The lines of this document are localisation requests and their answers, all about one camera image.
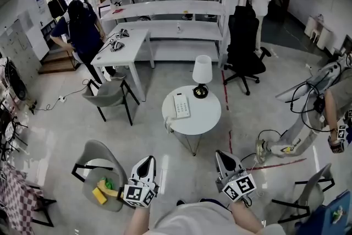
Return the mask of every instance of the lamp base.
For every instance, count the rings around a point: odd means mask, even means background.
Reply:
[[[205,84],[199,84],[194,90],[193,95],[198,99],[204,99],[208,96],[208,87]]]

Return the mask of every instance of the power strip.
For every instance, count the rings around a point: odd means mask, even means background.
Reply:
[[[59,99],[58,99],[61,103],[65,103],[66,102],[66,98],[65,97],[62,97],[62,96],[59,96]]]

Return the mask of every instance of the wooden stair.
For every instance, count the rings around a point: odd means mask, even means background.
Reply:
[[[39,74],[74,72],[79,66],[72,54],[66,51],[49,53],[41,62],[42,67],[38,71]]]

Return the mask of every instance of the checkered cloth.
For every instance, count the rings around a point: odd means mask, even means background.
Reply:
[[[43,197],[42,190],[29,187],[24,173],[8,163],[4,164],[0,177],[0,205],[12,229],[25,235],[34,234],[31,221],[38,196]]]

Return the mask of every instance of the gray chair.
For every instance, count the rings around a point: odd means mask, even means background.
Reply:
[[[95,159],[108,160],[113,164],[113,167],[100,167],[87,165],[88,162]],[[83,178],[77,173],[78,168],[85,168],[91,170],[86,178]],[[84,146],[84,151],[74,165],[72,174],[83,182],[82,193],[92,203],[97,206],[109,210],[119,211],[123,206],[123,200],[121,199],[121,193],[123,192],[125,184],[127,184],[127,176],[122,166],[116,160],[114,155],[103,143],[97,140],[89,140]],[[104,194],[107,198],[107,202],[101,205],[98,200],[94,197],[92,191],[97,187],[97,183],[103,178],[110,178],[114,183],[114,190],[118,191],[117,197],[112,197]]]
[[[91,85],[98,89],[98,93],[96,96],[93,94]],[[94,81],[90,80],[87,85],[87,90],[85,91],[85,93],[82,94],[82,96],[86,98],[89,102],[97,106],[98,111],[101,117],[103,118],[104,122],[106,122],[106,119],[100,109],[101,107],[113,107],[124,104],[128,120],[130,121],[130,124],[133,125],[126,100],[126,96],[128,93],[131,93],[131,96],[139,105],[139,101],[137,100],[136,96],[133,94],[131,88],[128,86],[125,80],[123,80],[121,83],[118,81],[107,81],[103,83],[100,87],[98,87]]]
[[[332,177],[331,163],[327,164],[323,169],[314,174],[308,181],[298,181],[295,184],[306,184],[302,194],[298,200],[292,203],[287,203],[278,200],[272,200],[273,203],[284,205],[287,207],[295,208],[295,214],[290,215],[288,218],[284,218],[287,212],[283,214],[278,223],[284,223],[293,220],[300,220],[300,222],[306,222],[310,215],[324,202],[324,192],[335,185],[335,181]],[[331,182],[330,185],[324,189],[321,188],[319,183]]]

